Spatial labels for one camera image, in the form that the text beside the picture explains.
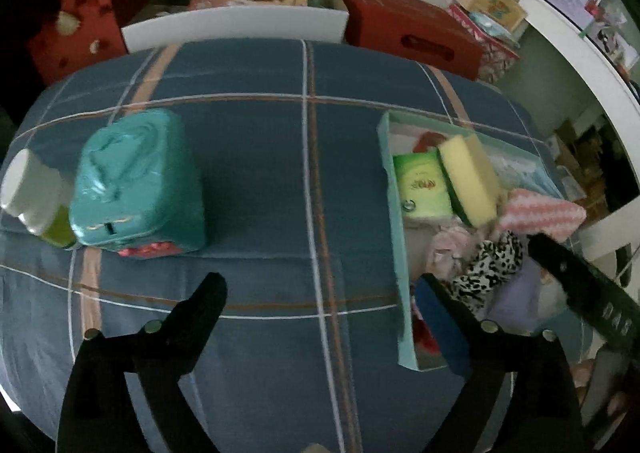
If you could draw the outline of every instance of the white cap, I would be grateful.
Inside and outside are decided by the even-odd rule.
[[[30,233],[41,235],[52,223],[64,189],[56,169],[45,166],[29,149],[11,161],[0,186],[0,206],[16,216]]]

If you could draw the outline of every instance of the pink towel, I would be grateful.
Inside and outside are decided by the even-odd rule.
[[[586,217],[584,208],[568,200],[547,197],[526,189],[514,189],[502,207],[494,234],[508,229],[525,235],[545,233],[562,243],[580,227]]]

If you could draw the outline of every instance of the pink cloth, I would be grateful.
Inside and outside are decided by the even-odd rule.
[[[545,233],[562,243],[580,227],[586,217],[584,208],[568,200],[547,197],[526,189],[514,189],[502,208],[494,234],[508,229],[525,235]]]
[[[448,280],[462,274],[463,261],[473,253],[478,238],[464,227],[453,226],[442,230],[431,240],[427,249],[426,273]]]

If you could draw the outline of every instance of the leopard print cloth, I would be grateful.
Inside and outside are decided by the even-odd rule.
[[[444,287],[452,299],[477,314],[484,308],[489,293],[519,271],[523,259],[522,242],[513,232],[505,231],[495,243],[482,242],[466,274],[444,282]]]

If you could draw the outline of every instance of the yellow sponge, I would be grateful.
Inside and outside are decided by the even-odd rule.
[[[474,227],[497,218],[502,189],[478,136],[456,135],[440,144],[438,150],[452,188],[454,209],[459,204],[463,211],[458,214],[464,214],[462,218]]]

